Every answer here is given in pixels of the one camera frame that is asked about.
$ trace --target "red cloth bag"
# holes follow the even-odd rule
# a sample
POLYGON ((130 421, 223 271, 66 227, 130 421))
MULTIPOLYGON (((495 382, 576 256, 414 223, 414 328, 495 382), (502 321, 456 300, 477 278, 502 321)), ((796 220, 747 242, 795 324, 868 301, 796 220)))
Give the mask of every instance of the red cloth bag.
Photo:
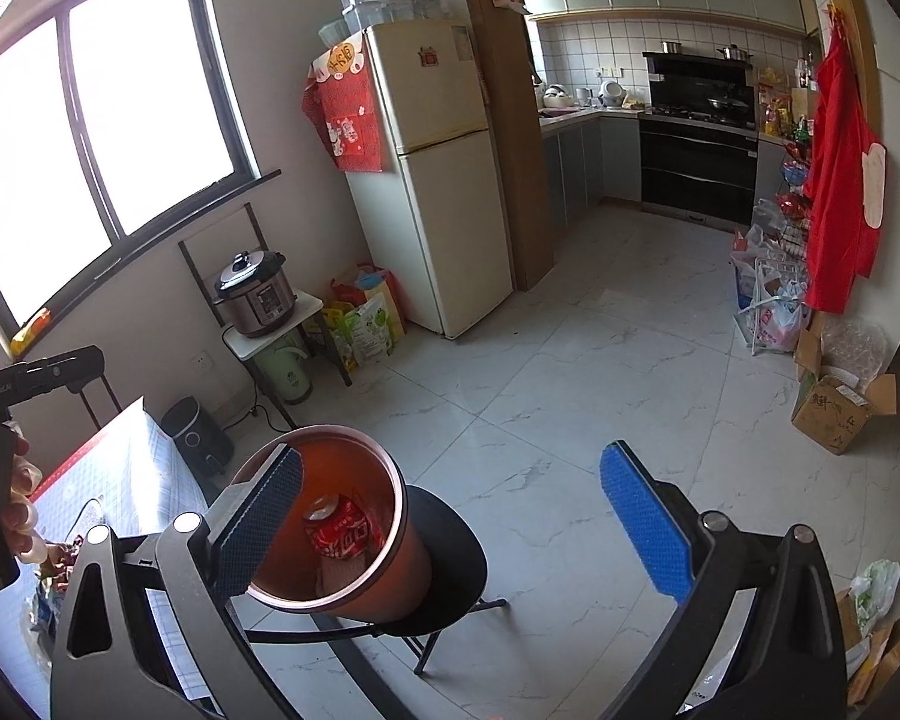
POLYGON ((842 314, 853 279, 871 274, 880 229, 864 219, 863 160, 878 141, 864 118, 839 16, 833 19, 830 51, 818 71, 818 82, 813 164, 803 187, 813 200, 807 242, 810 290, 805 302, 818 311, 842 314))
POLYGON ((383 172, 370 57, 358 32, 310 66, 303 112, 340 170, 383 172))

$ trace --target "window frame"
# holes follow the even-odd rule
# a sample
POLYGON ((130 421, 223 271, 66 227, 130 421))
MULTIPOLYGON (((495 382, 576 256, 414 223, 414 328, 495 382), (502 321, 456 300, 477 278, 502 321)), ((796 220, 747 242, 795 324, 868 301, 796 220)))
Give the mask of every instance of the window frame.
MULTIPOLYGON (((260 176, 250 159, 250 153, 245 146, 244 139, 237 122, 236 112, 230 103, 226 89, 226 81, 223 77, 223 68, 215 50, 215 44, 210 26, 210 16, 206 7, 206 0, 188 0, 190 5, 190 17, 197 38, 200 64, 206 78, 210 98, 213 101, 217 121, 220 125, 223 141, 226 143, 227 153, 233 164, 233 172, 223 177, 188 197, 183 197, 175 205, 156 215, 150 221, 130 234, 125 234, 120 220, 114 211, 113 205, 106 191, 106 183, 103 181, 100 168, 97 165, 93 153, 93 146, 87 132, 86 124, 80 107, 79 89, 74 75, 73 55, 70 45, 70 11, 88 0, 61 0, 41 11, 34 18, 28 20, 20 29, 15 30, 5 42, 0 43, 0 55, 9 49, 17 41, 22 40, 40 25, 48 20, 56 23, 56 45, 58 45, 58 58, 60 64, 60 83, 63 88, 64 100, 67 108, 67 118, 74 137, 74 148, 77 151, 83 177, 93 197, 94 205, 101 219, 104 231, 110 239, 110 247, 89 263, 85 268, 75 274, 54 295, 49 295, 44 301, 43 307, 50 310, 52 321, 56 324, 72 309, 76 308, 93 290, 106 282, 110 276, 117 274, 122 268, 145 251, 154 247, 166 237, 178 231, 190 221, 209 211, 223 205, 228 200, 242 194, 271 178, 280 175, 279 170, 260 176)), ((26 325, 28 319, 18 323, 16 317, 10 311, 10 306, 4 300, 0 292, 0 327, 7 338, 15 335, 19 329, 26 325)))

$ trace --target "window sill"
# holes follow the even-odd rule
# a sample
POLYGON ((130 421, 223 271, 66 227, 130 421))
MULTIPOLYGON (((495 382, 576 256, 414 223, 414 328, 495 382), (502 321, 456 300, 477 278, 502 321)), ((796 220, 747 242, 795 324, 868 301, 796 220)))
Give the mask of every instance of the window sill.
MULTIPOLYGON (((89 278, 88 283, 84 289, 82 289, 78 295, 76 295, 72 300, 70 300, 65 306, 62 308, 58 308, 55 312, 53 312, 52 317, 50 318, 50 322, 44 328, 43 332, 34 338, 30 344, 24 347, 24 349, 20 352, 16 357, 11 357, 10 362, 20 362, 21 360, 26 359, 26 356, 31 353, 31 351, 39 346, 40 341, 42 341, 48 334, 55 328, 60 322, 63 321, 64 317, 67 316, 74 308, 77 308, 83 300, 86 300, 89 295, 91 295, 100 285, 106 283, 108 279, 112 276, 118 274, 120 271, 125 269, 130 263, 136 260, 141 255, 150 251, 156 245, 161 242, 167 240, 171 235, 179 232, 183 228, 185 228, 188 224, 193 221, 198 220, 203 215, 210 213, 217 208, 220 208, 223 205, 226 205, 229 201, 233 199, 237 199, 237 197, 245 194, 247 191, 252 189, 256 189, 262 184, 266 184, 274 178, 281 175, 282 170, 272 170, 265 175, 260 176, 259 178, 255 178, 254 180, 247 181, 240 186, 237 186, 235 189, 228 191, 225 194, 222 194, 219 197, 215 197, 212 200, 209 200, 207 203, 204 203, 199 208, 194 208, 190 213, 183 215, 182 218, 173 221, 166 227, 162 228, 159 232, 149 236, 146 240, 138 242, 131 250, 127 253, 124 253, 120 256, 120 258, 109 265, 107 268, 103 269, 101 272, 89 278)), ((84 274, 79 274, 77 278, 85 277, 84 274)))

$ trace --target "pressure cooker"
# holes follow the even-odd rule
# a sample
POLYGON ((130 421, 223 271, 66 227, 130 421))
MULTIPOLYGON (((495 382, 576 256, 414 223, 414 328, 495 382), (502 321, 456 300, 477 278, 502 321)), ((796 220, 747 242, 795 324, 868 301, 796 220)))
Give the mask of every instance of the pressure cooker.
POLYGON ((214 305, 241 335, 265 336, 288 322, 296 295, 277 251, 242 251, 217 279, 214 305))

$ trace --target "window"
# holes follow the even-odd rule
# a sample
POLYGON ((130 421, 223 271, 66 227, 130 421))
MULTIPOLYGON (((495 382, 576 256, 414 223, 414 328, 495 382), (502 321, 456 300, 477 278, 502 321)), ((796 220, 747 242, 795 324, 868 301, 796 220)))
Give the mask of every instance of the window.
POLYGON ((57 317, 253 181, 203 0, 68 0, 0 53, 0 322, 57 317))

